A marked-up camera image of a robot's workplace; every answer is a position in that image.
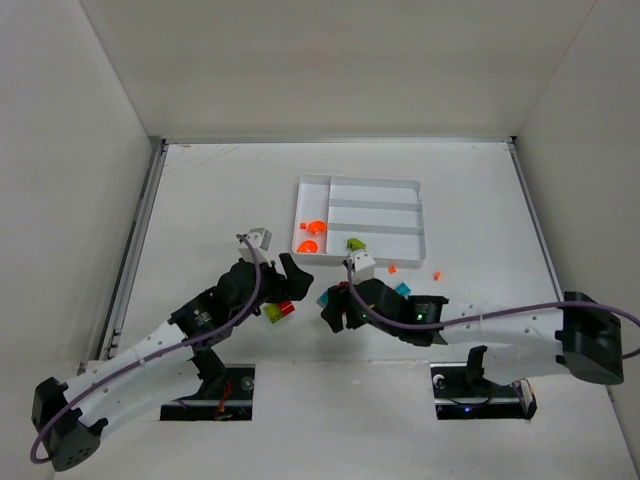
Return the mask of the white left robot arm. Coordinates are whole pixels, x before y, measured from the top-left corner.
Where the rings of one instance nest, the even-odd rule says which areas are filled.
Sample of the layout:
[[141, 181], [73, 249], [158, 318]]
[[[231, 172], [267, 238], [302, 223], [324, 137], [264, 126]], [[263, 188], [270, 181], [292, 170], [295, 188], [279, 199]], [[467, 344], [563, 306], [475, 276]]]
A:
[[174, 400], [209, 396], [225, 382], [214, 345], [264, 304], [300, 301], [314, 278], [291, 255], [279, 263], [239, 259], [216, 285], [171, 314], [156, 330], [117, 356], [65, 381], [50, 377], [34, 391], [34, 464], [57, 472], [88, 459], [103, 439], [137, 416]]

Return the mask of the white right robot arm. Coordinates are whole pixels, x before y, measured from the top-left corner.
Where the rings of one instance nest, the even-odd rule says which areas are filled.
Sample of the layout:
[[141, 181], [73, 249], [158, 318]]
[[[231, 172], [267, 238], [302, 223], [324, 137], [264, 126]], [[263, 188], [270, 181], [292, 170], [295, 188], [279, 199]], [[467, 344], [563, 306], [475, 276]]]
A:
[[562, 302], [491, 310], [444, 296], [405, 296], [370, 279], [329, 288], [321, 317], [335, 333], [370, 325], [418, 347], [468, 344], [470, 383], [564, 373], [599, 385], [624, 380], [618, 315], [573, 293]]

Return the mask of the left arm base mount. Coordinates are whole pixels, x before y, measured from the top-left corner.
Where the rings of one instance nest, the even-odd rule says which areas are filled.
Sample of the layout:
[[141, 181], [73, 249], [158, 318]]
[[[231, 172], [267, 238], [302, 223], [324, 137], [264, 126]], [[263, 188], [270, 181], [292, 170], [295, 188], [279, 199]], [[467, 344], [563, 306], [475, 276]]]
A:
[[253, 416], [256, 365], [227, 363], [218, 377], [192, 395], [164, 404], [163, 422], [238, 422]]

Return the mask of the green curved lego brick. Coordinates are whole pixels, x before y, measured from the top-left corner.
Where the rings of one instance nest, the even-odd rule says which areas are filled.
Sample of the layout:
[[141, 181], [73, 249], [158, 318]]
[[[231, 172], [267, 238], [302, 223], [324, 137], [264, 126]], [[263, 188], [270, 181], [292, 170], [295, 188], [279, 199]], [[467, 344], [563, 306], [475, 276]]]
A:
[[352, 237], [347, 240], [346, 247], [350, 251], [356, 251], [356, 250], [365, 249], [366, 244], [363, 241], [359, 240], [358, 238]]

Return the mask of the orange curved lego piece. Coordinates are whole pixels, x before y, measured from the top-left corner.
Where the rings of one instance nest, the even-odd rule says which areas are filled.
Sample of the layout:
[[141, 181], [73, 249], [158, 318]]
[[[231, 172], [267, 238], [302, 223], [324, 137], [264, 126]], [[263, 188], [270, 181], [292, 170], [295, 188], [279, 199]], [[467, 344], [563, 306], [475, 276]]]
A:
[[312, 236], [321, 235], [327, 231], [327, 224], [324, 221], [316, 220], [306, 225], [306, 231]]

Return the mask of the cyan small lego brick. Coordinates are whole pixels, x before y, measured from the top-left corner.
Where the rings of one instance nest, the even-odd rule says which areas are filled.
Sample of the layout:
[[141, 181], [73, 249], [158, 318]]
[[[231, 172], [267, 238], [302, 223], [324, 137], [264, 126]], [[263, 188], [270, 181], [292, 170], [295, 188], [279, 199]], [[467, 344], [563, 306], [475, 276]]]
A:
[[316, 303], [321, 309], [325, 309], [329, 303], [329, 292], [324, 291], [317, 299]]

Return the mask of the orange dome lego piece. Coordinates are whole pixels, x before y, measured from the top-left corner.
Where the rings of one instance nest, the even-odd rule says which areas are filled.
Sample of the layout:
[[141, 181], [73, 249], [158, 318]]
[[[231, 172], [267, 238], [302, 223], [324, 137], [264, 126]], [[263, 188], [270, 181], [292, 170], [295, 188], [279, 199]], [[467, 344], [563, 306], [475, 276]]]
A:
[[301, 254], [315, 254], [318, 251], [319, 245], [314, 240], [304, 240], [296, 249], [296, 252]]

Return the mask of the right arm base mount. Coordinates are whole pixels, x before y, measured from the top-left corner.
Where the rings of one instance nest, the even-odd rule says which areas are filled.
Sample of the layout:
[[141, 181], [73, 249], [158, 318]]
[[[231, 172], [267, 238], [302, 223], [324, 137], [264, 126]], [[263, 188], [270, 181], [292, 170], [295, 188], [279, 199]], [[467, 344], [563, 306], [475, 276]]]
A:
[[436, 418], [440, 421], [531, 420], [538, 410], [527, 379], [501, 385], [484, 377], [486, 347], [473, 348], [465, 362], [430, 364]]

